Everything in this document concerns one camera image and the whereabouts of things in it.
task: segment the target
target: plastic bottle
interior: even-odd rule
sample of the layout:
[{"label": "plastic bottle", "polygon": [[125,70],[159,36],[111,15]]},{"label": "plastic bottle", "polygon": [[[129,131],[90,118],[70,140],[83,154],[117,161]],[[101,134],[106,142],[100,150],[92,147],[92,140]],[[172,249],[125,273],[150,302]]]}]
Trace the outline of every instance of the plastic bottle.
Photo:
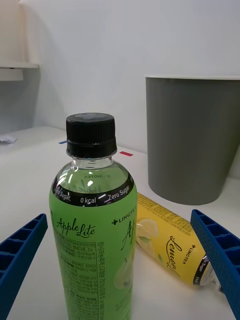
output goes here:
[{"label": "plastic bottle", "polygon": [[220,285],[189,221],[138,193],[136,241],[189,285]]},{"label": "plastic bottle", "polygon": [[66,119],[66,164],[49,195],[69,320],[130,320],[137,190],[112,160],[115,121],[104,113]]}]

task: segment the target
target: bottle neck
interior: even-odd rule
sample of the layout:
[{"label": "bottle neck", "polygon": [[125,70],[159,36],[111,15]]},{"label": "bottle neck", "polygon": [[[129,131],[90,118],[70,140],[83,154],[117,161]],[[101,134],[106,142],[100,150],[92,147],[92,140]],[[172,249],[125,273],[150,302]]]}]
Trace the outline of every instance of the bottle neck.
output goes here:
[{"label": "bottle neck", "polygon": [[81,159],[73,157],[71,161],[71,167],[73,170],[78,169],[101,169],[109,167],[113,164],[112,156],[97,159]]}]

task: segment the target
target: gray trash bin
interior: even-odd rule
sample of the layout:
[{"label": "gray trash bin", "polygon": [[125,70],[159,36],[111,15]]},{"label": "gray trash bin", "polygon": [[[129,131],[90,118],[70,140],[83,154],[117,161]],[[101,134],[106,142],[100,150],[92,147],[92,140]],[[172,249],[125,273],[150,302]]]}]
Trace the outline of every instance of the gray trash bin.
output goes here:
[{"label": "gray trash bin", "polygon": [[239,79],[146,78],[148,183],[156,194],[185,205],[219,197],[240,144]]}]

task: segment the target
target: green drink bottle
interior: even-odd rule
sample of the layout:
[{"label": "green drink bottle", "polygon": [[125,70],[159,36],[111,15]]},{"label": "green drink bottle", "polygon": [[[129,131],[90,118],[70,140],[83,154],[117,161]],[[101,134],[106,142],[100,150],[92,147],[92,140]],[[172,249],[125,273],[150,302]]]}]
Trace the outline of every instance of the green drink bottle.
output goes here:
[{"label": "green drink bottle", "polygon": [[112,160],[114,117],[66,119],[72,161],[54,179],[49,206],[69,320],[130,320],[137,190]]}]

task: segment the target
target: yellow bottle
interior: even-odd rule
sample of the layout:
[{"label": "yellow bottle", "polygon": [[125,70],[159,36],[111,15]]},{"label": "yellow bottle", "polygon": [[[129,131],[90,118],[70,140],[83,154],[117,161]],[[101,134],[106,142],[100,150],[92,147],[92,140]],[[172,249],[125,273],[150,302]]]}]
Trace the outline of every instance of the yellow bottle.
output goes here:
[{"label": "yellow bottle", "polygon": [[136,241],[173,275],[190,285],[218,283],[191,224],[138,193]]}]

